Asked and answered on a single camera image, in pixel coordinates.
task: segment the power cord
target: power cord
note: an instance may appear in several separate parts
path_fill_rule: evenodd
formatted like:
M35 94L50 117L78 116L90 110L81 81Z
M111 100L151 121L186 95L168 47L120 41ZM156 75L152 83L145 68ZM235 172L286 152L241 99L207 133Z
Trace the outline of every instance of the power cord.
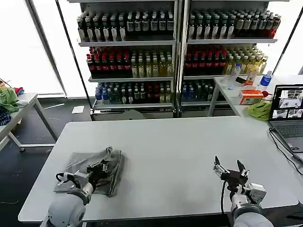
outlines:
M287 155L279 148L279 146L277 145L277 143L276 143L276 141L275 141L275 139L286 149L286 150L288 150L288 148L277 138L277 136L273 133L273 131L275 131L275 129L273 129L273 128L269 128L269 135L271 136L271 138L273 139L273 141L274 141L274 143L275 143L275 145L276 145L276 148L284 155L284 157L289 161L289 162L291 162L293 165L294 165L294 167L295 167L295 169L296 169L296 171L301 175L301 176L303 176L303 174L300 172L300 170L298 169L298 167L295 165L295 163L292 161L292 160L290 160L288 157L287 157Z

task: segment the orange box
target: orange box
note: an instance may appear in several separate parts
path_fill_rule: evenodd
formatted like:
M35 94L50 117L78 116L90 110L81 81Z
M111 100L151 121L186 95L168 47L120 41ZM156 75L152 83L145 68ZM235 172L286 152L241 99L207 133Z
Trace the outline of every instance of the orange box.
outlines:
M242 90L240 92L240 105L251 105L260 102L263 94L259 90Z

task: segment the laptop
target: laptop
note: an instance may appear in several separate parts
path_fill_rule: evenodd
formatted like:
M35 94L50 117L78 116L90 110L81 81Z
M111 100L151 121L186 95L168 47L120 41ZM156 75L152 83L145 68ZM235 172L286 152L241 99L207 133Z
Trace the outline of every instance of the laptop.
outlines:
M276 85L269 123L295 158L303 161L303 84Z

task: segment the water bottle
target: water bottle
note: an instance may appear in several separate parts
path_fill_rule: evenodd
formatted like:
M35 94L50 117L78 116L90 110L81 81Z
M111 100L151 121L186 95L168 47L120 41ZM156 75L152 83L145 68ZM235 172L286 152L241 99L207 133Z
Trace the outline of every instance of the water bottle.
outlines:
M241 63L237 63L236 66L232 69L232 72L228 78L228 90L233 90L234 83L236 81L236 78L239 76L241 72Z

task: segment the dark floor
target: dark floor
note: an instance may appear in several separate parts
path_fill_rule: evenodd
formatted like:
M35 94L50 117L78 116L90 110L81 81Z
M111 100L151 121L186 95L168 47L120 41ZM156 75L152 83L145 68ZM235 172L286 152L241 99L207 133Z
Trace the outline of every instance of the dark floor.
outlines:
M60 103L65 105L46 109L45 115L58 134L68 122L90 121L87 100L62 100L52 102L40 100L43 108ZM84 105L83 113L72 114L74 106ZM13 131L21 143L54 143L53 138L34 109L22 119ZM36 227L39 224L23 224L18 214L42 169L51 148L26 148L20 153L18 148L8 142L0 151L0 226Z

